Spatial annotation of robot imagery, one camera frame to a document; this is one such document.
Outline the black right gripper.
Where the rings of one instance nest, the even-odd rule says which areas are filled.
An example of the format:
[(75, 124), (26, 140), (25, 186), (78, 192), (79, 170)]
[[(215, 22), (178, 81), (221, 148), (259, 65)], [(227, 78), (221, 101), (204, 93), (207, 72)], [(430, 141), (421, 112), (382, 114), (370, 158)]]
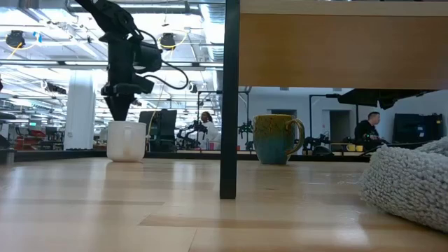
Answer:
[(420, 97), (436, 90), (376, 90), (376, 89), (352, 89), (340, 95), (337, 100), (341, 104), (351, 104), (359, 106), (379, 107), (381, 109), (391, 108), (397, 101), (410, 97)]

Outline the person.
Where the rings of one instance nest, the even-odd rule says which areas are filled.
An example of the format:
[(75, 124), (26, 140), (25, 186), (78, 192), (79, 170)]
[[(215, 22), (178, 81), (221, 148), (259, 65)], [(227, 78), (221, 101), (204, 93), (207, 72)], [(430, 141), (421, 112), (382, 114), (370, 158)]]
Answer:
[(355, 142), (363, 146), (365, 151), (372, 150), (383, 144), (389, 144), (388, 141), (379, 136), (376, 129), (380, 120), (380, 113), (374, 111), (368, 114), (367, 120), (360, 121), (355, 127)]
[(207, 133), (200, 132), (199, 133), (199, 147), (201, 149), (207, 149), (209, 143), (211, 141), (220, 141), (221, 136), (219, 134), (218, 129), (214, 125), (213, 118), (208, 111), (204, 111), (201, 114), (202, 125), (207, 128)]

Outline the black wall screen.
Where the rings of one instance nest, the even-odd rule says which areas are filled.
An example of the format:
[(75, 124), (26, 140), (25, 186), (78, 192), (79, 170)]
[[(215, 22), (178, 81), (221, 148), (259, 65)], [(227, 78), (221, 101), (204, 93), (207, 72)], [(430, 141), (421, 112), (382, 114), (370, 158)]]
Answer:
[(445, 136), (442, 114), (396, 113), (392, 142), (396, 144), (427, 142)]

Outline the black background monitor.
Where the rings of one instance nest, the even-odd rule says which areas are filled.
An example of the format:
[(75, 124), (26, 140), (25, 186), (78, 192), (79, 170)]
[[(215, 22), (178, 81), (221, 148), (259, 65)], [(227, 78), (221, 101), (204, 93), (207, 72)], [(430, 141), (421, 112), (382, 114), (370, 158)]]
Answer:
[(142, 111), (139, 122), (146, 124), (147, 152), (175, 152), (175, 126), (177, 111), (162, 109)]

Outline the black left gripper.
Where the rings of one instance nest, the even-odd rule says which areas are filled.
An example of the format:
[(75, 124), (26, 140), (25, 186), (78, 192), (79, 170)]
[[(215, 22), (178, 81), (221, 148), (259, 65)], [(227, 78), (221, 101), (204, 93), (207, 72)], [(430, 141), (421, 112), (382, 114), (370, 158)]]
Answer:
[(154, 83), (138, 76), (135, 66), (141, 55), (141, 43), (113, 32), (100, 38), (108, 44), (108, 82), (101, 89), (109, 111), (115, 121), (125, 121), (133, 94), (149, 94)]

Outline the white ceramic mug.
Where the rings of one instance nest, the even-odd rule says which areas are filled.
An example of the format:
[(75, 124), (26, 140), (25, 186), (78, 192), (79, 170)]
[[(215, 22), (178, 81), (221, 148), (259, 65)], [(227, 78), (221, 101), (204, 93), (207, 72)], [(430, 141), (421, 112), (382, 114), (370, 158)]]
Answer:
[(146, 125), (111, 121), (108, 124), (107, 158), (114, 162), (139, 162), (145, 155)]

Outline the ceiling light strip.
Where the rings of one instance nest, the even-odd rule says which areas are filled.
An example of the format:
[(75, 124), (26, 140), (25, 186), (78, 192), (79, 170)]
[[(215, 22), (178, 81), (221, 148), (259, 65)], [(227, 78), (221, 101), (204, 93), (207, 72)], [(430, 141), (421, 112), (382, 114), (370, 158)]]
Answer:
[[(183, 68), (223, 68), (222, 62), (169, 62), (170, 65)], [(27, 67), (96, 67), (104, 68), (107, 61), (52, 61), (52, 60), (18, 60), (0, 59), (0, 65), (18, 65)]]

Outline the black shelf leg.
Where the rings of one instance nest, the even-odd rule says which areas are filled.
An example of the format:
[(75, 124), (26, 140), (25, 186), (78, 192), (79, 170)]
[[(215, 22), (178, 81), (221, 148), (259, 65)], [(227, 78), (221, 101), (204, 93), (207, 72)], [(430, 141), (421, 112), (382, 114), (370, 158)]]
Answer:
[(239, 98), (240, 0), (225, 2), (220, 198), (237, 194), (237, 120)]

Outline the olive green glazed mug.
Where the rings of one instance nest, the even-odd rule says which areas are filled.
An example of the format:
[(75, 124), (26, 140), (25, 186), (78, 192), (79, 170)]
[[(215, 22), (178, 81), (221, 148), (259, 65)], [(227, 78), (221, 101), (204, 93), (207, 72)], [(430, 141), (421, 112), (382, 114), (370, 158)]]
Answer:
[(253, 118), (253, 144), (264, 165), (285, 165), (305, 142), (305, 126), (292, 115), (269, 114)]

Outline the black background frame stand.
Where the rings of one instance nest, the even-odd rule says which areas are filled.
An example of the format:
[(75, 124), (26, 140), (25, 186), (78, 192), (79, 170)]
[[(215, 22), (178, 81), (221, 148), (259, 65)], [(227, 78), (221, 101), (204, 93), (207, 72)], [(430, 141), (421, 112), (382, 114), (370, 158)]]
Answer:
[[(239, 91), (239, 93), (245, 94), (246, 95), (246, 99), (242, 98), (241, 95), (239, 95), (239, 98), (242, 99), (242, 101), (245, 103), (245, 107), (246, 107), (246, 122), (247, 120), (250, 120), (249, 118), (249, 93), (251, 91), (251, 88), (249, 88), (248, 90), (245, 91)], [(197, 93), (197, 119), (200, 119), (200, 107), (204, 105), (204, 100), (200, 99), (200, 95), (202, 93), (207, 93), (209, 94), (217, 94), (217, 95), (221, 95), (223, 93), (222, 90), (217, 90), (217, 91), (199, 91)]]
[(336, 94), (311, 94), (308, 98), (309, 126), (306, 149), (317, 146), (344, 152), (354, 140), (358, 119), (358, 105), (341, 104)]

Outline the grey terry cloth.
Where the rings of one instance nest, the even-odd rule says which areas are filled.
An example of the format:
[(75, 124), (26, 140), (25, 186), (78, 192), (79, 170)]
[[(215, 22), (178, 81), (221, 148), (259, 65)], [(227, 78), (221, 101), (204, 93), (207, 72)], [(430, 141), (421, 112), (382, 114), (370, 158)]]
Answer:
[(360, 197), (388, 214), (448, 233), (448, 136), (415, 149), (379, 147), (360, 178)]

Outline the black aluminium table frame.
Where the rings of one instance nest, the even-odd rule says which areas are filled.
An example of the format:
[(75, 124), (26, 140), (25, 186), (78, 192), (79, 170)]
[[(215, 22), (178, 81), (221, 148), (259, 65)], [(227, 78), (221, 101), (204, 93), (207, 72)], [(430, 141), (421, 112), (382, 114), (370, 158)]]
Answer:
[[(44, 160), (64, 160), (78, 158), (105, 158), (104, 150), (0, 150), (0, 164), (8, 162), (33, 162)], [(145, 158), (154, 159), (180, 159), (180, 160), (219, 160), (221, 154), (212, 151), (205, 152), (187, 152), (187, 153), (146, 153)], [(289, 158), (293, 162), (369, 162), (368, 156), (312, 156), (312, 155), (292, 155)]]

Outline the wooden shelf board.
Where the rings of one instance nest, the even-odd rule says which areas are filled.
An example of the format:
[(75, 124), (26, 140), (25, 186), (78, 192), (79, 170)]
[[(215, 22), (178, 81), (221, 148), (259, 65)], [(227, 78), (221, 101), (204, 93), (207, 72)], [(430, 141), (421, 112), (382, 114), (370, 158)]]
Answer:
[(448, 89), (448, 1), (241, 0), (239, 82)]

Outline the red storage bins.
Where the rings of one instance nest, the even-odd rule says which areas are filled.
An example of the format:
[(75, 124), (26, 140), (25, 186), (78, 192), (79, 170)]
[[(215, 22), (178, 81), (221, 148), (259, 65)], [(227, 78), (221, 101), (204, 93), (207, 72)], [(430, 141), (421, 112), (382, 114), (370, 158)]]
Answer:
[(16, 139), (14, 149), (17, 151), (34, 151), (37, 146), (46, 138), (46, 134), (39, 130), (27, 129), (26, 133), (21, 133), (20, 128), (15, 128)]

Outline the white pillar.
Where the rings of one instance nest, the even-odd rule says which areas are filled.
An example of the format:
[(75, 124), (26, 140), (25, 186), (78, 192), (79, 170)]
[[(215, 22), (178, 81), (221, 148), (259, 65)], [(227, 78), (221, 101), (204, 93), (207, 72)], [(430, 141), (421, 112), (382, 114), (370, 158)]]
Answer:
[(94, 139), (96, 85), (92, 72), (71, 70), (64, 150), (91, 149)]

